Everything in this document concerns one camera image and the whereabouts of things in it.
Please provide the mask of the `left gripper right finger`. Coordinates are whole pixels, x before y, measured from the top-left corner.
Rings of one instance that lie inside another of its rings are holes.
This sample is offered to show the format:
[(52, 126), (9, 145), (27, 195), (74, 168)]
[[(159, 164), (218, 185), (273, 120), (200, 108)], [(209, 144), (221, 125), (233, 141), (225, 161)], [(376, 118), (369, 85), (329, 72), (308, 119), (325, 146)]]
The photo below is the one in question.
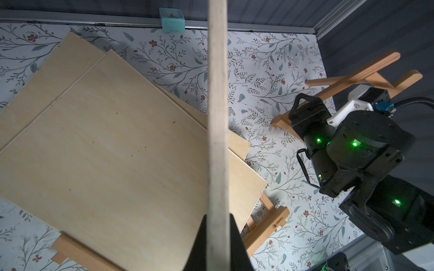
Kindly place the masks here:
[(233, 214), (230, 218), (231, 271), (254, 271)]

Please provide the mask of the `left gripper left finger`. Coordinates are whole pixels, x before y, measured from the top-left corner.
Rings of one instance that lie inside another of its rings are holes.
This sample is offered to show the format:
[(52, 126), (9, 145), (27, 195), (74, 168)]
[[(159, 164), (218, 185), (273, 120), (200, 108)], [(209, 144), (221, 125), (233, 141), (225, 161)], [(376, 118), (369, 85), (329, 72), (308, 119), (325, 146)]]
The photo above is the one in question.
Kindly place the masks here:
[(207, 215), (203, 216), (183, 271), (206, 271)]

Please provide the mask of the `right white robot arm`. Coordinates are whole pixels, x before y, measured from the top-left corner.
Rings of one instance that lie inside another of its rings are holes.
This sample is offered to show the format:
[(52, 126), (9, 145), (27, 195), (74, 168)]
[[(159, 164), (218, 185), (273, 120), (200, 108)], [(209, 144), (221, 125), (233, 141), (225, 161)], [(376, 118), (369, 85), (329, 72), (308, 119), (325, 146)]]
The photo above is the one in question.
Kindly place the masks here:
[(405, 160), (415, 137), (393, 120), (403, 106), (428, 98), (391, 103), (386, 90), (371, 88), (331, 114), (323, 101), (299, 94), (288, 118), (305, 142), (321, 194), (348, 196), (340, 204), (350, 221), (396, 255), (434, 243), (434, 198), (391, 176)]

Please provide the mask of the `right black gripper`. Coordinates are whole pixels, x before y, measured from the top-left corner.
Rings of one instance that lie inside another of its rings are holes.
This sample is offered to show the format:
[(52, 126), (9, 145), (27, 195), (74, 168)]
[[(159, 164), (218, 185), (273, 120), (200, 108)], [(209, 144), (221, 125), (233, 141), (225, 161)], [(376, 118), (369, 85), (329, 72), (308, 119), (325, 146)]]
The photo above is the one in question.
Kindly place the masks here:
[(311, 160), (319, 184), (323, 185), (336, 172), (337, 165), (327, 153), (327, 145), (331, 142), (336, 129), (327, 120), (331, 114), (323, 101), (314, 96), (299, 94), (295, 98), (288, 119), (293, 130), (305, 142), (306, 147), (297, 151), (297, 160), (308, 184), (309, 174), (300, 153), (304, 152)]

